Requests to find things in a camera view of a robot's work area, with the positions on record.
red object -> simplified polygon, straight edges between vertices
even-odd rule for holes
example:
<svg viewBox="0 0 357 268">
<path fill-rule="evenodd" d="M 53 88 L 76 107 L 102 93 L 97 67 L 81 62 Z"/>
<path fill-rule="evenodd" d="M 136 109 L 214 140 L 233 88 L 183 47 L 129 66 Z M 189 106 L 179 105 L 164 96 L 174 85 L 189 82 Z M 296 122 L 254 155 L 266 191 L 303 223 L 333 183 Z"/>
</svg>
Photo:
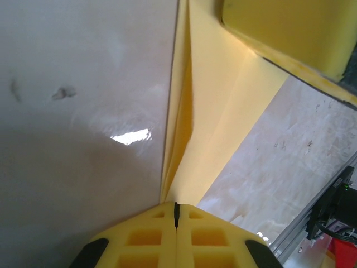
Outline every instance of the red object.
<svg viewBox="0 0 357 268">
<path fill-rule="evenodd" d="M 353 268 L 357 262 L 357 247 L 352 243 L 332 240 L 332 249 L 335 254 L 336 268 Z"/>
</svg>

white marble surface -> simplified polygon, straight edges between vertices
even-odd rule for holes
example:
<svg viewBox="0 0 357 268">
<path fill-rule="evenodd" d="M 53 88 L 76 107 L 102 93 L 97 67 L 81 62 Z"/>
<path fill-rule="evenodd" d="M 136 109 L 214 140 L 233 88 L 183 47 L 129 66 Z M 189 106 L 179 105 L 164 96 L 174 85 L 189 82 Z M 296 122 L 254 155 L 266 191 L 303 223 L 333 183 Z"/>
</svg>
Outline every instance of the white marble surface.
<svg viewBox="0 0 357 268">
<path fill-rule="evenodd" d="M 290 77 L 198 206 L 271 243 L 357 151 L 356 136 L 356 111 Z"/>
<path fill-rule="evenodd" d="M 158 203 L 176 8 L 1 3 L 0 267 L 68 267 Z M 61 87 L 76 95 L 53 100 Z M 140 141 L 117 142 L 130 132 Z"/>
</svg>

glossy surface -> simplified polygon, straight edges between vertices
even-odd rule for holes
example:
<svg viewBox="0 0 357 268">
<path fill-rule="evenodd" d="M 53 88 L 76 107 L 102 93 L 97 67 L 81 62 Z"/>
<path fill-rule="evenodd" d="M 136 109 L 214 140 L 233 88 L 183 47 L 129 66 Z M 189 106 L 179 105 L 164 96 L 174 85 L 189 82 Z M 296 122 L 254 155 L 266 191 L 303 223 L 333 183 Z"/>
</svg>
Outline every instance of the glossy surface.
<svg viewBox="0 0 357 268">
<path fill-rule="evenodd" d="M 176 5 L 2 3 L 0 267 L 68 267 L 158 204 Z"/>
<path fill-rule="evenodd" d="M 357 112 L 290 77 L 199 208 L 271 243 L 357 150 Z"/>
</svg>

yellow cloth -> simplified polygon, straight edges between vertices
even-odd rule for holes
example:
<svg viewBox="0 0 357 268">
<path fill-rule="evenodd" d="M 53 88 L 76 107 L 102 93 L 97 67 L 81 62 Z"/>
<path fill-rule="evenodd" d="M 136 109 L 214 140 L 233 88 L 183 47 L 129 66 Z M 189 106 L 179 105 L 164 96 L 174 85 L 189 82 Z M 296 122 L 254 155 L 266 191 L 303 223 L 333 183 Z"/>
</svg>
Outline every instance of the yellow cloth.
<svg viewBox="0 0 357 268">
<path fill-rule="evenodd" d="M 220 9 L 179 1 L 161 202 L 197 205 L 288 77 L 225 30 Z"/>
</svg>

cable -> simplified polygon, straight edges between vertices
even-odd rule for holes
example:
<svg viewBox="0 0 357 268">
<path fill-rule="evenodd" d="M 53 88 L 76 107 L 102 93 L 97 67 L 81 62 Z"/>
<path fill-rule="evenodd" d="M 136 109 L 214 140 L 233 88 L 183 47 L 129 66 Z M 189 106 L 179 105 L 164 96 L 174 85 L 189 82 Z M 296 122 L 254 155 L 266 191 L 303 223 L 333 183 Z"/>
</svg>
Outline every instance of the cable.
<svg viewBox="0 0 357 268">
<path fill-rule="evenodd" d="M 350 242 L 350 243 L 353 243 L 355 245 L 357 245 L 357 239 L 352 237 L 352 236 L 343 236 L 337 232 L 333 232 L 329 229 L 327 229 L 325 226 L 322 225 L 322 223 L 326 224 L 326 222 L 324 221 L 317 221 L 316 222 L 316 225 L 318 226 L 318 228 L 324 232 L 325 234 L 333 237 L 333 238 L 336 238 L 336 239 L 339 239 L 339 240 L 342 240 L 342 241 L 345 241 L 345 242 Z"/>
</svg>

